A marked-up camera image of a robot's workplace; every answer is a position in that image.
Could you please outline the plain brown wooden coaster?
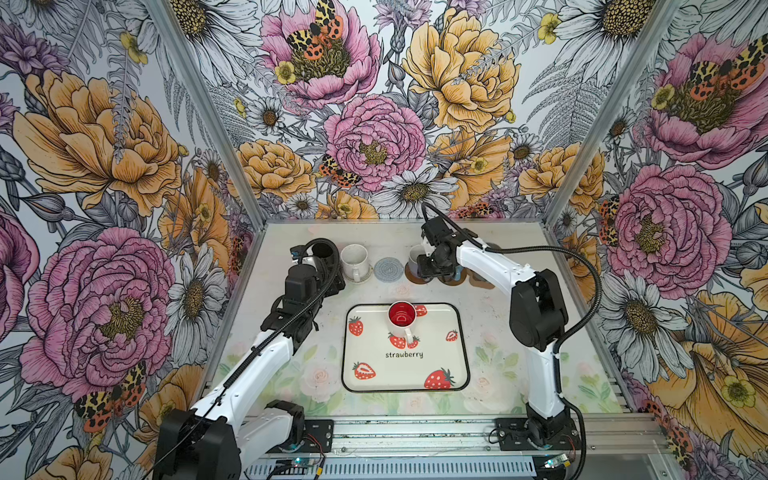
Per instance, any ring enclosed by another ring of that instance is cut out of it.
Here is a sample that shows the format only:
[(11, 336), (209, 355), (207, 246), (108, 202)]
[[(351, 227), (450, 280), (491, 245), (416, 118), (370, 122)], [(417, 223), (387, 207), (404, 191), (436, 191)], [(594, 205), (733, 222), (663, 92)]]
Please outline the plain brown wooden coaster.
[(465, 282), (466, 278), (467, 273), (465, 271), (461, 271), (454, 274), (453, 276), (441, 276), (438, 278), (438, 280), (446, 286), (459, 286)]

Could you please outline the scratched dark brown wooden coaster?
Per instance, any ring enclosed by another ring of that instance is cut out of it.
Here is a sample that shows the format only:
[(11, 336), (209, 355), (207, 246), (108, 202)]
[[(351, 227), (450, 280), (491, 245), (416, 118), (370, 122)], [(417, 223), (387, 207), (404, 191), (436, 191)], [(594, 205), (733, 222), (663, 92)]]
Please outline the scratched dark brown wooden coaster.
[(405, 265), (405, 267), (404, 267), (404, 274), (405, 274), (406, 279), (409, 282), (411, 282), (413, 284), (416, 284), (416, 285), (425, 285), (425, 284), (430, 282), (430, 280), (425, 280), (425, 279), (419, 277), (418, 275), (414, 274), (412, 272), (410, 264), (406, 264)]

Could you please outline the cork paw print coaster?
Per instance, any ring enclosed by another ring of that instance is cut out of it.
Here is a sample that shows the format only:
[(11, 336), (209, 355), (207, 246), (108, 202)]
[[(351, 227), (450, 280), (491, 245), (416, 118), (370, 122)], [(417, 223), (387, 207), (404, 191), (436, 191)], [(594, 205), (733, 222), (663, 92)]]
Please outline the cork paw print coaster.
[(468, 272), (467, 279), (469, 280), (470, 285), (475, 288), (481, 288), (486, 290), (492, 290), (495, 288), (495, 286), (491, 282), (489, 282), (482, 276), (478, 275), (474, 271)]

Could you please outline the grey-blue braided rope coaster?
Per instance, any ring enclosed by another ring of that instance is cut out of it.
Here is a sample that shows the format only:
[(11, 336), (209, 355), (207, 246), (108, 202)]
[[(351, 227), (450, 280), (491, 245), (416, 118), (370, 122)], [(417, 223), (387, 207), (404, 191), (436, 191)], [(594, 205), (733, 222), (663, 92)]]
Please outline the grey-blue braided rope coaster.
[(394, 257), (385, 257), (374, 265), (374, 276), (384, 283), (398, 281), (404, 275), (404, 265)]

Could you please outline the red interior white mug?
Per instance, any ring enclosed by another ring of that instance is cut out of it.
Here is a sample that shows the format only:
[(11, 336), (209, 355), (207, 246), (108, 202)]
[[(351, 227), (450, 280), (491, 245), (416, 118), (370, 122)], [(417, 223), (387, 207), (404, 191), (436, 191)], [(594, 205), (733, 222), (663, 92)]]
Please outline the red interior white mug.
[(389, 306), (387, 326), (395, 337), (402, 338), (407, 344), (414, 341), (413, 325), (417, 318), (415, 306), (406, 301), (398, 301)]

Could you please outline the white mug purple handle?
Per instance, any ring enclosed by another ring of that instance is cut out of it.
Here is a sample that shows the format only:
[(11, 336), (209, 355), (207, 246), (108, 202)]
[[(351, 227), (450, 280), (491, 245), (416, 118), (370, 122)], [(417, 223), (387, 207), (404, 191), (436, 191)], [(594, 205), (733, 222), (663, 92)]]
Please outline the white mug purple handle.
[(414, 245), (410, 248), (407, 267), (412, 276), (419, 277), (418, 259), (421, 255), (425, 255), (425, 249), (421, 244)]

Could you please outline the black mug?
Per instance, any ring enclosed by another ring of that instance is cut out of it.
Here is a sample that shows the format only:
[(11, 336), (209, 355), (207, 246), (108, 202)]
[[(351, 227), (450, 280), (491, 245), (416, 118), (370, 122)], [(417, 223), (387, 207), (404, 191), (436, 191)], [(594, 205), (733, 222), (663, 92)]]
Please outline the black mug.
[(337, 245), (329, 239), (317, 238), (311, 241), (310, 250), (312, 256), (323, 264), (319, 267), (319, 272), (321, 286), (325, 288), (324, 296), (330, 297), (342, 292), (346, 287), (346, 281)]

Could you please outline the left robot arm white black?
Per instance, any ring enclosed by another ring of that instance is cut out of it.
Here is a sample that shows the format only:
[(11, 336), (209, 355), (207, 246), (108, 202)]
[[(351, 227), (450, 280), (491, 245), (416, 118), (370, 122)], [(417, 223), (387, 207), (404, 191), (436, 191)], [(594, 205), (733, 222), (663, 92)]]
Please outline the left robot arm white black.
[(234, 369), (187, 410), (172, 411), (160, 428), (149, 479), (238, 479), (269, 450), (304, 437), (304, 410), (273, 401), (247, 414), (272, 377), (316, 330), (323, 300), (344, 289), (335, 262), (309, 257), (288, 270), (284, 294)]

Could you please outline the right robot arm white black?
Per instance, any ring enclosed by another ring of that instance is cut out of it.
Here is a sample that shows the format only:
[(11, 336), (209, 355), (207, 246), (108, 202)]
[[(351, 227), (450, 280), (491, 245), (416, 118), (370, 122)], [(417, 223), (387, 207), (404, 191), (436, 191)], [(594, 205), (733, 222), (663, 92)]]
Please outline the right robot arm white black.
[(511, 259), (515, 254), (529, 252), (529, 247), (494, 247), (440, 216), (422, 224), (421, 245), (425, 252), (417, 258), (417, 270), (422, 278), (452, 277), (461, 268), (508, 295), (509, 328), (526, 348), (529, 392), (523, 431), (527, 441), (538, 449), (553, 445), (571, 420), (562, 397), (555, 347), (568, 323), (557, 275)]

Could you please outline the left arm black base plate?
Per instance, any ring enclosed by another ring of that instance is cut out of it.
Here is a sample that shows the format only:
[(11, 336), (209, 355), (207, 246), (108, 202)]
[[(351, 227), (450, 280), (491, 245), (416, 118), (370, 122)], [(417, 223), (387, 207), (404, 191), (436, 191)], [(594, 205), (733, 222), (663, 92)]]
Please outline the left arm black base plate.
[(268, 454), (329, 454), (332, 451), (335, 422), (329, 419), (309, 419), (304, 423), (304, 432), (294, 443), (287, 441), (275, 446)]

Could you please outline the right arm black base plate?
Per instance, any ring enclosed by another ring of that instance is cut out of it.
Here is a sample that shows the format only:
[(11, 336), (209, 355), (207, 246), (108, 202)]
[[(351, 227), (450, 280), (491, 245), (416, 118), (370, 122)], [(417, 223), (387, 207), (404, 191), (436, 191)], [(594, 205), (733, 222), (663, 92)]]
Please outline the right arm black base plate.
[(502, 451), (575, 451), (582, 446), (582, 435), (573, 419), (552, 430), (537, 419), (496, 418), (490, 437)]

